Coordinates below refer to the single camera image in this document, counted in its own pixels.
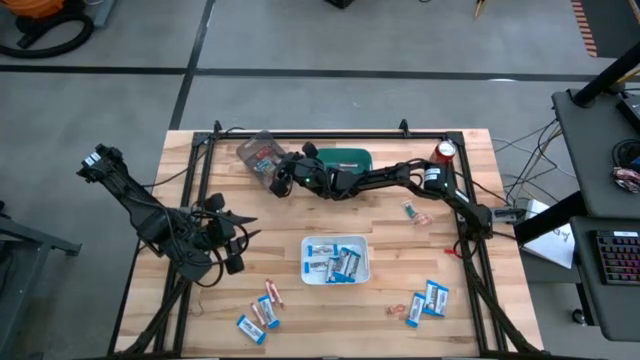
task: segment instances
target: orange vacuum hose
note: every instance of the orange vacuum hose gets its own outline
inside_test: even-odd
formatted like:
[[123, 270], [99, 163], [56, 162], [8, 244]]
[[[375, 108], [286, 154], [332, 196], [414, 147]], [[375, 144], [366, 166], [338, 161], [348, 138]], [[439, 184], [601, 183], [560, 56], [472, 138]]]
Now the orange vacuum hose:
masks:
[[0, 4], [18, 16], [39, 19], [62, 10], [64, 0], [0, 0]]

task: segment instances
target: white plastic basket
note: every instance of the white plastic basket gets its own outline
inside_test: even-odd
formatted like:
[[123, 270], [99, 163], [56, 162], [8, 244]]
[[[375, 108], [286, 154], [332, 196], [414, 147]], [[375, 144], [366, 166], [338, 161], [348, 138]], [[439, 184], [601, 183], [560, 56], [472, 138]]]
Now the white plastic basket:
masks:
[[[308, 247], [314, 245], [333, 245], [336, 244], [338, 249], [346, 247], [349, 250], [353, 250], [362, 256], [362, 264], [358, 266], [356, 272], [355, 282], [352, 283], [326, 283], [326, 273], [321, 272], [309, 272], [305, 273], [304, 263], [307, 261], [314, 261], [324, 259], [319, 256], [308, 256]], [[369, 281], [371, 276], [371, 269], [369, 267], [369, 247], [367, 239], [360, 235], [340, 235], [340, 236], [307, 236], [302, 240], [300, 249], [300, 277], [305, 284], [308, 285], [351, 285], [362, 284]]]

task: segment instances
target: concrete floor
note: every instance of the concrete floor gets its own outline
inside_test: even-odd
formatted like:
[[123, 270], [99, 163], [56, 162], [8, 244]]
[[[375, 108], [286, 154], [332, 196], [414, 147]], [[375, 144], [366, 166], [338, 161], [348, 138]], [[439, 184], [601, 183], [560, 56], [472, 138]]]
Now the concrete floor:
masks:
[[[356, 0], [339, 11], [320, 0], [217, 0], [199, 68], [389, 70], [504, 74], [596, 74], [611, 60], [587, 55], [569, 0], [491, 1], [473, 21], [474, 0]], [[206, 0], [120, 1], [109, 27], [79, 50], [4, 65], [185, 68]], [[56, 29], [43, 44], [76, 28]], [[15, 43], [0, 11], [0, 40]], [[553, 119], [550, 96], [583, 83], [196, 76], [180, 129], [489, 128], [514, 139]], [[46, 359], [106, 352], [135, 248], [126, 212], [75, 175], [97, 143], [119, 147], [140, 182], [153, 179], [182, 83], [178, 75], [0, 72], [0, 199], [17, 220], [83, 243], [56, 254], [31, 305], [19, 347]], [[532, 149], [534, 140], [521, 145]], [[549, 156], [571, 162], [562, 141]], [[498, 154], [503, 174], [528, 157]], [[535, 180], [555, 197], [577, 189], [557, 171]], [[533, 190], [539, 199], [551, 199]], [[545, 348], [554, 354], [632, 359], [640, 344], [608, 342], [571, 323], [570, 285], [532, 284]]]

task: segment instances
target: wooden table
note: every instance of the wooden table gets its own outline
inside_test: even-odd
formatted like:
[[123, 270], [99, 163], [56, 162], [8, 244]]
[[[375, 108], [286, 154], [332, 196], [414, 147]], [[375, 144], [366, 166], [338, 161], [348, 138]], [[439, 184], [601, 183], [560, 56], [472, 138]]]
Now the wooden table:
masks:
[[[463, 131], [474, 180], [502, 194], [488, 130]], [[168, 133], [158, 181], [186, 166], [192, 135], [191, 131]], [[286, 151], [301, 151], [304, 144], [303, 140], [278, 142]], [[262, 233], [251, 240], [243, 255], [245, 271], [233, 276], [225, 274], [214, 288], [193, 287], [184, 356], [478, 354], [461, 260], [444, 253], [458, 237], [453, 212], [444, 202], [417, 198], [400, 187], [334, 202], [296, 186], [291, 196], [278, 199], [263, 189], [237, 158], [235, 149], [240, 143], [229, 140], [216, 144], [208, 189], [209, 193], [224, 194], [227, 209], [257, 217], [258, 221], [249, 224], [247, 229], [262, 229]], [[314, 143], [318, 147], [365, 148], [371, 152], [375, 168], [416, 157], [428, 158], [436, 145], [435, 140], [424, 139]], [[196, 198], [199, 178], [197, 173], [192, 199]], [[154, 195], [167, 206], [178, 206], [183, 183], [184, 177], [178, 178], [157, 187]], [[503, 206], [495, 197], [479, 188], [475, 190], [480, 203]], [[400, 205], [408, 199], [419, 211], [432, 215], [434, 224], [426, 228], [411, 225]], [[511, 227], [497, 225], [496, 230], [510, 232]], [[361, 234], [368, 239], [372, 275], [366, 284], [309, 286], [302, 282], [300, 242], [306, 236], [332, 234]], [[487, 244], [501, 306], [529, 342], [542, 348], [516, 242], [496, 236]], [[130, 345], [160, 306], [168, 263], [167, 258], [157, 258], [148, 250], [138, 256], [116, 350]], [[216, 275], [214, 269], [203, 282], [211, 282]], [[281, 326], [269, 330], [265, 343], [258, 346], [236, 327], [236, 321], [241, 314], [254, 318], [249, 303], [265, 294], [266, 278], [278, 286], [286, 309], [276, 309]], [[423, 315], [416, 330], [407, 326], [403, 318], [385, 313], [389, 305], [408, 305], [414, 292], [425, 291], [429, 279], [449, 287], [445, 318]], [[489, 311], [482, 306], [490, 348], [495, 349]], [[170, 323], [169, 339], [173, 328]]]

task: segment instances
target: red can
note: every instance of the red can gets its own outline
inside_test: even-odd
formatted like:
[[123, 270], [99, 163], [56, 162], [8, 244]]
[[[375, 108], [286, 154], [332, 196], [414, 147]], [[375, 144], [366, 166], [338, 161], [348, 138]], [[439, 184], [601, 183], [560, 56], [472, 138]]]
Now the red can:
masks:
[[449, 140], [441, 141], [436, 149], [433, 150], [433, 154], [429, 158], [429, 161], [436, 164], [446, 164], [453, 160], [456, 156], [456, 146]]

